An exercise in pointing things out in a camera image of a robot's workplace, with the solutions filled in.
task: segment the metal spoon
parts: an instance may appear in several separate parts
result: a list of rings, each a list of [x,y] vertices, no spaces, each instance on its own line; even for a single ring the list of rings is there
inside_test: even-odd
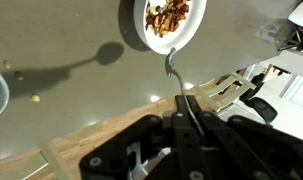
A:
[[[184,97],[184,101],[185,101],[185,103],[187,105],[187,108],[188,108],[188,111],[190,113],[190,116],[191,116],[193,122],[195,123],[195,125],[197,126],[200,135],[204,136],[204,131],[201,128],[200,123],[199,123],[198,119],[196,118],[196,116],[194,115],[194,113],[193,113],[193,111],[192,111],[192,109],[190,107],[190,104],[189,104],[189,102],[187,100],[187,96],[185,94],[185,87],[184,87],[184,83],[183,83],[182,77],[180,76],[180,74],[178,73],[178,71],[175,69],[176,56],[177,56],[177,51],[176,51],[175,48],[172,48],[171,52],[166,57],[165,71],[166,71],[167,76],[169,78],[171,77],[171,74],[174,74],[178,78],[179,84],[180,84],[181,94]]]

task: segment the gray table surface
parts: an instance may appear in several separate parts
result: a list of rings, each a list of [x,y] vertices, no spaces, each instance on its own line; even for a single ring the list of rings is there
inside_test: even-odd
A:
[[[277,55],[299,2],[208,0],[197,33],[178,52],[182,77],[197,85]],[[0,70],[11,93],[0,115],[0,158],[179,92],[165,57],[137,36],[132,7],[132,0],[0,0]]]

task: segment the black mechanical part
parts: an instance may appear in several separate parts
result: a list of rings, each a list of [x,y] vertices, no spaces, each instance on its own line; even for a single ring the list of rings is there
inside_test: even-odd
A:
[[[277,110],[261,98],[254,97],[245,101],[245,105],[253,108],[267,123],[271,123],[278,116]]]
[[[130,179],[136,162],[168,147],[171,153],[145,179],[303,179],[302,140],[241,116],[225,123],[214,113],[199,111],[195,98],[188,96],[203,138],[182,98],[176,96],[178,111],[170,118],[145,116],[86,155],[80,161],[82,179]],[[134,143],[140,144],[140,154],[128,153]]]

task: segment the screw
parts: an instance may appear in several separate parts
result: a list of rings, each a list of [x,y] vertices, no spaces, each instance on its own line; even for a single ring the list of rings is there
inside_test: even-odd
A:
[[[3,61],[3,65],[5,68],[10,69],[11,68],[11,64],[8,60]]]
[[[90,160],[90,165],[95,167],[95,166],[99,166],[102,163],[102,159],[99,157],[94,157]]]
[[[19,81],[22,81],[23,80],[23,73],[20,72],[20,71],[17,71],[14,73],[15,74],[15,78]]]
[[[204,117],[211,117],[211,114],[210,113],[203,113],[203,116]]]
[[[242,120],[240,118],[233,118],[234,122],[241,122]]]
[[[151,119],[150,119],[151,121],[156,121],[157,120],[157,118],[156,117],[151,117]]]
[[[203,174],[199,171],[192,171],[189,175],[191,180],[203,180]]]
[[[254,172],[253,175],[257,180],[270,180],[270,177],[262,171]]]

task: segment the wooden floor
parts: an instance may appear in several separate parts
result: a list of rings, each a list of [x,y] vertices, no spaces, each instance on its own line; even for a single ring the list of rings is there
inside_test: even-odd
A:
[[[201,88],[212,88],[215,86],[215,82],[215,80],[211,81]],[[203,110],[212,110],[204,103],[201,97],[196,94],[195,90],[188,90],[187,94],[195,95]],[[56,146],[58,154],[62,156],[63,163],[66,164],[72,177],[74,177],[74,179],[80,179],[78,163],[84,155],[100,146],[144,115],[154,114],[162,117],[164,112],[174,110],[174,108],[174,97],[162,99],[155,103],[136,108],[118,117],[91,125],[65,137],[53,139],[52,142]],[[21,154],[0,160],[0,179],[12,179],[13,174],[17,173],[17,171],[22,171],[23,168],[21,167],[23,167],[23,164],[27,163],[32,156],[35,156],[39,152],[40,148],[37,146]],[[45,166],[28,179],[56,179],[55,175],[56,173],[54,173],[49,166]]]

